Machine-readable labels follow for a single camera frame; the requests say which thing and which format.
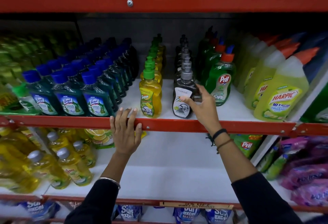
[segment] hand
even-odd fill
[[[122,155],[131,156],[141,143],[142,124],[137,124],[135,128],[134,136],[134,121],[137,115],[137,109],[132,111],[132,114],[126,124],[126,118],[128,117],[131,108],[124,110],[120,108],[117,111],[116,117],[110,117],[111,130],[113,133],[114,144],[116,147],[116,153]]]
[[[202,103],[196,104],[192,99],[186,96],[180,96],[180,100],[187,103],[196,114],[198,121],[206,128],[212,136],[222,127],[217,116],[215,98],[210,95],[207,90],[199,84],[196,84],[200,94],[202,95]]]

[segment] bracelet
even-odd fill
[[[117,181],[115,181],[115,180],[113,180],[113,179],[111,179],[111,178],[108,178],[108,177],[100,177],[100,178],[98,178],[98,180],[100,180],[100,179],[106,179],[106,180],[109,180],[109,181],[113,182],[114,184],[116,184],[116,185],[118,186],[118,190],[121,189],[121,185],[120,185]]]
[[[217,151],[217,154],[219,154],[219,149],[226,145],[227,143],[230,143],[231,141],[233,141],[233,139],[229,139],[228,141],[224,142],[223,144],[219,145],[217,148],[216,148],[216,151]]]
[[[217,131],[217,132],[212,136],[213,141],[214,141],[214,140],[215,140],[215,139],[216,139],[221,133],[223,133],[223,132],[225,132],[225,133],[228,134],[227,129],[221,128],[219,131]]]

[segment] finger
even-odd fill
[[[110,118],[109,118],[109,122],[111,123],[111,131],[112,131],[112,133],[115,133],[115,118],[114,118],[114,116],[111,116]]]
[[[121,126],[120,126],[120,118],[123,113],[123,108],[120,108],[117,113],[116,113],[116,118],[115,118],[115,129],[116,131],[121,131]]]
[[[124,110],[121,118],[120,118],[120,125],[121,125],[121,130],[126,130],[126,119],[128,118],[129,113],[131,112],[131,108],[127,108]]]
[[[135,138],[134,138],[134,144],[140,145],[141,143],[141,134],[142,134],[142,124],[138,123],[135,127]]]
[[[202,98],[204,98],[204,97],[206,97],[206,96],[211,96],[211,95],[207,92],[207,90],[204,88],[204,86],[199,85],[199,84],[197,84],[197,83],[196,83],[196,86],[197,86],[197,88],[198,88],[200,94],[202,95]]]
[[[133,111],[132,111],[132,114],[128,120],[128,131],[132,131],[134,130],[134,121],[135,121],[135,117],[137,116],[137,108],[135,108]]]
[[[197,110],[198,105],[191,98],[187,96],[180,96],[180,100],[187,103],[194,112]]]

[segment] right hand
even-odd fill
[[[202,95],[202,103],[196,104],[192,99],[186,96],[180,96],[180,100],[187,103],[196,114],[198,121],[206,128],[212,136],[222,127],[217,116],[215,98],[210,95],[204,86],[196,84]]]

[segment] silver bangle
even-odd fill
[[[108,178],[108,177],[100,177],[100,178],[98,178],[98,180],[100,180],[100,179],[106,179],[106,180],[109,180],[109,181],[115,183],[115,184],[118,186],[118,190],[121,189],[121,185],[120,185],[117,181],[115,181],[115,180],[113,180],[113,179],[111,179],[111,178]]]

